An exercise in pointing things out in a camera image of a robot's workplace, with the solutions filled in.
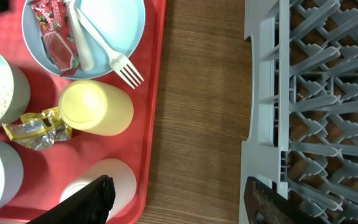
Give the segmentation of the white plastic cup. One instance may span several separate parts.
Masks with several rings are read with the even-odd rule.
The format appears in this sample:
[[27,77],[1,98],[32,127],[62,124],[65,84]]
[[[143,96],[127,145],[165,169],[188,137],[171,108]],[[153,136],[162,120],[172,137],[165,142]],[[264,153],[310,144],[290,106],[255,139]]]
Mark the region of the white plastic cup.
[[119,159],[103,159],[97,162],[65,187],[61,194],[60,202],[66,200],[101,175],[112,177],[116,190],[116,199],[107,218],[107,221],[110,221],[131,202],[137,188],[134,172],[125,162]]

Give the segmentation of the yellow snack wrapper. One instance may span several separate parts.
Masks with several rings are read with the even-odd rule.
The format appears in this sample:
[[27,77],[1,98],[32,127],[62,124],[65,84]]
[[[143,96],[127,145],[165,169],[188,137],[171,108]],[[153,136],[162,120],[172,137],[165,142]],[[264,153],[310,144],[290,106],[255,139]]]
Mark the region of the yellow snack wrapper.
[[21,124],[3,124],[2,127],[11,141],[29,149],[41,151],[72,137],[72,128],[62,120],[58,107],[23,114],[20,120]]

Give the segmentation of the red snack wrapper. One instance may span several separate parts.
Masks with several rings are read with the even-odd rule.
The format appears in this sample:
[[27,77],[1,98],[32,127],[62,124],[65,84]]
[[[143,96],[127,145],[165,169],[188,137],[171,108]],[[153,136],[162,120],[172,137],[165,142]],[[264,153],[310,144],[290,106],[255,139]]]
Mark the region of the red snack wrapper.
[[62,77],[80,67],[68,7],[63,0],[33,0],[28,3],[42,33],[46,51]]

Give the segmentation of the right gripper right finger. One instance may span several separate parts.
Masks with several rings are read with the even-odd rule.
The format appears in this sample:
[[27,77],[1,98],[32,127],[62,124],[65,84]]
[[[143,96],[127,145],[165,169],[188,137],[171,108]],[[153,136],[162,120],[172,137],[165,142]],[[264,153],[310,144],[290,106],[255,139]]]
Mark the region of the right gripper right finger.
[[248,177],[243,201],[250,224],[321,224],[255,177]]

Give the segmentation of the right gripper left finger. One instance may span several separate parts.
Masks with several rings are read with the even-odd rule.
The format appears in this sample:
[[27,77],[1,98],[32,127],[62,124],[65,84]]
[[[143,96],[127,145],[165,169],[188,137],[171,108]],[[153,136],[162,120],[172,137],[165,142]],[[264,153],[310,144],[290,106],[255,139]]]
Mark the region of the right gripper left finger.
[[115,198],[113,178],[102,175],[27,224],[105,224]]

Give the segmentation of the yellow plastic cup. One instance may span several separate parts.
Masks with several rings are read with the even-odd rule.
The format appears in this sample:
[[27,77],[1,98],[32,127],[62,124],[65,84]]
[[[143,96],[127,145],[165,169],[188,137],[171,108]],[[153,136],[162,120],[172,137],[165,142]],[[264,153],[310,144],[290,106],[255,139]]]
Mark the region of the yellow plastic cup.
[[134,105],[122,89],[95,80],[77,80],[61,93],[58,110],[63,121],[79,131],[115,136],[134,117]]

